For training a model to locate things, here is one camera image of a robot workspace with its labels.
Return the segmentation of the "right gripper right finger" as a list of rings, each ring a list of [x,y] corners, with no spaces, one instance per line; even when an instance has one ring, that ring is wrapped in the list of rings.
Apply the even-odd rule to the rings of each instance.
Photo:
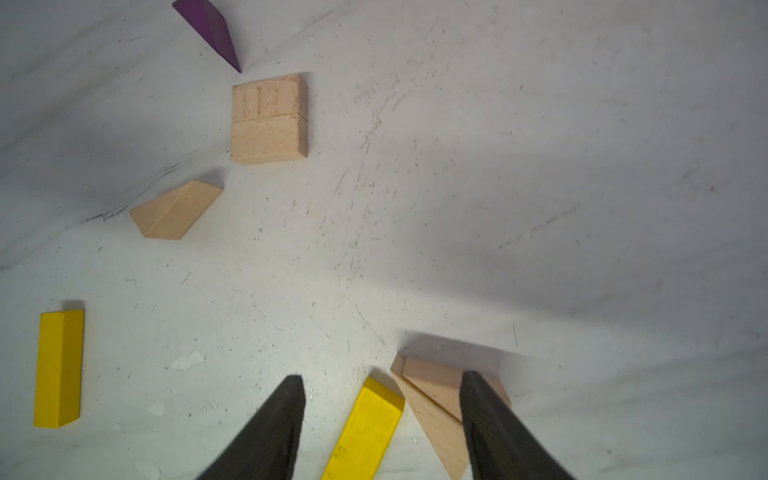
[[[459,399],[475,479],[573,480],[480,373],[463,373]]]

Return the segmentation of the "purple triangular block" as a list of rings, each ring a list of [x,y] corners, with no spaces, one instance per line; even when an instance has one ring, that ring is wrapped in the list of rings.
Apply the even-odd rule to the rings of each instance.
[[[176,0],[172,7],[216,53],[242,72],[227,22],[209,0]]]

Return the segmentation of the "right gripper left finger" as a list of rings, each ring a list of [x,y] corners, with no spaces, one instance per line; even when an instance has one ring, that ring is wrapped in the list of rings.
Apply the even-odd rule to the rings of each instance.
[[[293,478],[304,410],[304,384],[288,375],[201,479]]]

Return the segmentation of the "wooden rectangular block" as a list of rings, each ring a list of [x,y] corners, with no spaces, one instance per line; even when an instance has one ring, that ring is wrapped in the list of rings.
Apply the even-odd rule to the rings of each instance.
[[[233,122],[289,114],[308,118],[308,87],[298,73],[248,82],[232,88]]]
[[[241,165],[294,161],[308,156],[308,123],[300,114],[235,122],[231,160]]]

